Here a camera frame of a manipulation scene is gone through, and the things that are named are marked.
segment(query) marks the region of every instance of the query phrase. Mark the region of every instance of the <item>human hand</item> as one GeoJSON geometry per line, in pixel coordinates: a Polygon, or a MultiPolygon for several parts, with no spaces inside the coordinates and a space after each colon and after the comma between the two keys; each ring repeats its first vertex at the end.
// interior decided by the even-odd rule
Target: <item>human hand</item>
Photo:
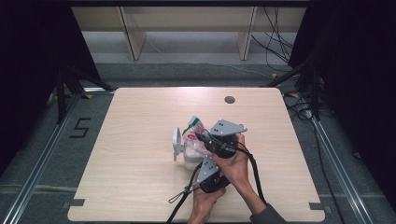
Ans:
{"type": "Polygon", "coordinates": [[[188,224],[204,224],[210,218],[210,212],[218,198],[224,195],[226,189],[213,193],[205,193],[199,186],[193,189],[193,206],[188,224]]]}
{"type": "MultiPolygon", "coordinates": [[[[238,147],[245,148],[245,136],[237,133],[238,147]]],[[[237,150],[231,158],[223,159],[218,155],[212,154],[212,160],[220,167],[221,173],[227,177],[231,184],[247,203],[251,213],[256,216],[266,208],[265,203],[256,194],[248,181],[248,155],[237,150]]]]}
{"type": "MultiPolygon", "coordinates": [[[[245,148],[245,136],[237,133],[236,137],[239,142],[238,147],[247,150],[245,148]]],[[[250,186],[248,181],[248,156],[244,152],[236,151],[235,155],[228,159],[212,154],[212,160],[220,167],[221,173],[227,177],[238,191],[250,186]]]]}

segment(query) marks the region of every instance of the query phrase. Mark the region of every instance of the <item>wooden table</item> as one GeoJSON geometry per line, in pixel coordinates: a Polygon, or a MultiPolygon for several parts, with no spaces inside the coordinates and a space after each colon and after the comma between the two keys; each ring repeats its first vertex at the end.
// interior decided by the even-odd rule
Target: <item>wooden table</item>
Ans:
{"type": "MultiPolygon", "coordinates": [[[[267,202],[287,221],[324,219],[310,209],[320,200],[279,90],[210,87],[118,89],[75,196],[84,204],[71,206],[69,219],[165,222],[177,204],[168,200],[191,177],[182,155],[173,161],[172,146],[174,128],[185,129],[191,116],[207,129],[218,119],[244,124],[267,202]]],[[[252,169],[249,178],[255,186],[252,169]]],[[[186,221],[191,207],[192,195],[174,221],[186,221]]],[[[247,222],[250,215],[230,185],[209,221],[247,222]]]]}

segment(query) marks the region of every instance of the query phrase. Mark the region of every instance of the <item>black cable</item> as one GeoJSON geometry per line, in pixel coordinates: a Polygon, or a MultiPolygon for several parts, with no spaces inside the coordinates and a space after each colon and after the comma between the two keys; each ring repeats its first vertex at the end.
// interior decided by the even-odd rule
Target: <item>black cable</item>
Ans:
{"type": "Polygon", "coordinates": [[[173,218],[175,217],[175,215],[176,215],[178,209],[180,208],[180,206],[184,203],[184,201],[186,201],[186,199],[187,199],[187,197],[189,196],[189,194],[192,193],[192,191],[190,190],[191,185],[192,185],[192,182],[193,182],[193,180],[194,180],[194,178],[195,178],[196,173],[198,172],[198,170],[199,170],[201,167],[202,167],[202,162],[200,162],[200,163],[195,167],[195,169],[194,169],[194,171],[193,171],[193,173],[192,173],[192,176],[191,176],[189,185],[186,186],[186,187],[184,188],[184,191],[182,192],[182,193],[183,193],[183,197],[180,199],[180,201],[179,201],[178,204],[176,205],[174,211],[172,212],[171,216],[168,218],[168,220],[166,221],[166,223],[171,223],[171,222],[172,222],[172,220],[173,220],[173,218]]]}
{"type": "MultiPolygon", "coordinates": [[[[310,94],[304,95],[301,92],[299,92],[299,94],[301,94],[303,96],[303,98],[305,98],[305,99],[307,99],[307,98],[309,99],[310,98],[310,94]]],[[[305,117],[301,116],[301,113],[306,111],[306,110],[312,110],[310,102],[300,103],[303,98],[300,98],[294,105],[288,105],[286,103],[286,101],[285,101],[286,108],[288,110],[292,110],[294,112],[293,115],[290,115],[291,119],[294,119],[294,118],[298,117],[301,120],[306,120],[305,117]],[[305,105],[305,109],[304,110],[297,110],[296,108],[294,108],[294,107],[297,107],[298,105],[305,105]]],[[[320,98],[320,97],[319,97],[319,100],[320,100],[320,102],[318,102],[318,112],[319,112],[319,114],[322,115],[322,116],[325,116],[327,118],[335,118],[335,115],[334,115],[333,112],[330,111],[330,112],[325,113],[325,111],[330,108],[330,105],[328,103],[325,103],[324,100],[322,98],[320,98]]]]}
{"type": "Polygon", "coordinates": [[[288,52],[288,51],[286,50],[286,48],[285,48],[285,45],[287,45],[288,47],[292,48],[292,44],[289,43],[288,41],[286,41],[286,40],[280,35],[280,33],[279,33],[279,26],[278,26],[278,24],[277,24],[277,17],[278,17],[279,7],[276,7],[276,11],[275,11],[275,23],[272,23],[272,20],[271,20],[271,18],[269,17],[266,8],[264,7],[263,9],[264,9],[265,15],[266,15],[266,17],[267,17],[268,21],[270,22],[271,27],[272,27],[272,29],[273,29],[272,34],[271,34],[271,36],[270,36],[270,41],[269,41],[269,42],[271,42],[271,40],[275,40],[275,39],[273,38],[273,36],[274,36],[274,34],[276,34],[276,36],[277,36],[277,41],[279,42],[279,45],[280,45],[280,48],[281,48],[281,50],[282,50],[282,52],[283,52],[284,58],[287,58],[287,57],[286,57],[286,54],[288,54],[288,56],[290,57],[289,52],[288,52]]]}
{"type": "Polygon", "coordinates": [[[265,48],[266,49],[266,51],[265,51],[265,61],[267,62],[268,66],[270,66],[270,68],[272,68],[275,71],[289,72],[289,71],[286,71],[286,70],[281,70],[281,69],[274,68],[273,66],[271,66],[271,64],[268,63],[268,49],[270,48],[270,44],[271,44],[271,40],[273,39],[273,35],[274,35],[274,32],[272,32],[270,40],[268,41],[267,47],[265,48]]]}
{"type": "Polygon", "coordinates": [[[254,35],[251,36],[262,48],[271,51],[271,53],[275,54],[279,59],[281,59],[283,62],[287,63],[288,59],[285,58],[284,56],[282,56],[281,54],[279,54],[278,52],[274,51],[273,49],[269,49],[267,47],[264,46],[264,44],[262,44],[259,40],[256,39],[256,37],[254,35]]]}
{"type": "Polygon", "coordinates": [[[243,146],[245,149],[242,149],[242,148],[240,148],[240,147],[232,147],[232,148],[235,149],[235,150],[241,151],[241,152],[243,152],[243,153],[245,153],[245,154],[247,155],[248,159],[250,160],[251,166],[252,166],[252,168],[253,168],[253,174],[254,174],[254,180],[256,181],[257,192],[258,192],[259,197],[260,197],[260,199],[262,200],[262,202],[263,202],[265,205],[267,205],[268,203],[267,203],[267,201],[265,201],[264,195],[263,195],[263,193],[262,193],[262,183],[261,183],[261,181],[260,181],[259,169],[257,168],[257,162],[256,162],[256,160],[254,159],[253,154],[251,154],[251,153],[248,151],[248,148],[247,148],[244,144],[242,144],[242,143],[240,143],[240,142],[238,142],[238,144],[240,144],[241,146],[243,146]]]}

